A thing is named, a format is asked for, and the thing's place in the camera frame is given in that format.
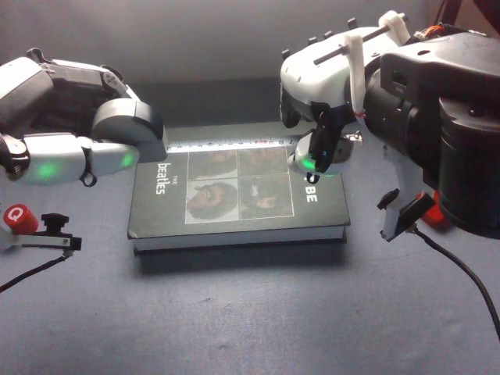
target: green light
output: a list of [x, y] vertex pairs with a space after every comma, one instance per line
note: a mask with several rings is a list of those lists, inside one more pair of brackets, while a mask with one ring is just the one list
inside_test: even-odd
[[42, 181], [50, 180], [59, 173], [59, 168], [56, 164], [45, 163], [38, 167], [38, 178]]
[[316, 164], [314, 162], [310, 162], [309, 160], [302, 160], [302, 165], [308, 170], [316, 170]]
[[127, 168], [128, 166], [131, 166], [132, 164], [134, 164], [134, 156], [132, 154], [126, 154], [122, 159], [122, 163], [120, 164], [120, 167]]

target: ruler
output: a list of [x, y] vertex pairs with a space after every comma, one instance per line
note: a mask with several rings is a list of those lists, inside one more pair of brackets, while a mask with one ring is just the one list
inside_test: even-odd
[[166, 151], [170, 154], [182, 152], [207, 152], [224, 150], [241, 150], [249, 148], [296, 147], [302, 136], [288, 137], [250, 137], [212, 139], [206, 141], [174, 141], [170, 142]]

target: photo on book cover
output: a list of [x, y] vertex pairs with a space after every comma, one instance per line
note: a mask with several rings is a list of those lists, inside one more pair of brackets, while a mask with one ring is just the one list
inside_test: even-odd
[[238, 179], [188, 181], [185, 223], [239, 220]]
[[219, 180], [238, 177], [236, 150], [190, 152], [188, 180]]
[[239, 182], [242, 220], [294, 215], [288, 174], [242, 177]]
[[237, 157], [240, 177], [288, 173], [285, 147], [239, 150]]

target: table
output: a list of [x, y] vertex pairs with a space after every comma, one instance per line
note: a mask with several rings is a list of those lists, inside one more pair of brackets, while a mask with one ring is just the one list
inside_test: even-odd
[[[499, 373], [500, 346], [474, 283], [421, 239], [380, 238], [376, 204], [396, 188], [382, 144], [344, 173], [345, 245], [268, 246], [135, 257], [127, 240], [134, 171], [93, 188], [12, 184], [2, 209], [70, 217], [82, 251], [0, 295], [1, 373]], [[500, 242], [435, 234], [500, 307]], [[0, 254], [0, 283], [58, 257]]]

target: black book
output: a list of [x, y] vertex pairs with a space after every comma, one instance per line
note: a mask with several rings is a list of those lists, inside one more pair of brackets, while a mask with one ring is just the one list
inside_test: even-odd
[[342, 177], [311, 185], [288, 169], [308, 129], [251, 123], [168, 130], [166, 160], [137, 166], [128, 227], [136, 251], [344, 241], [350, 223]]

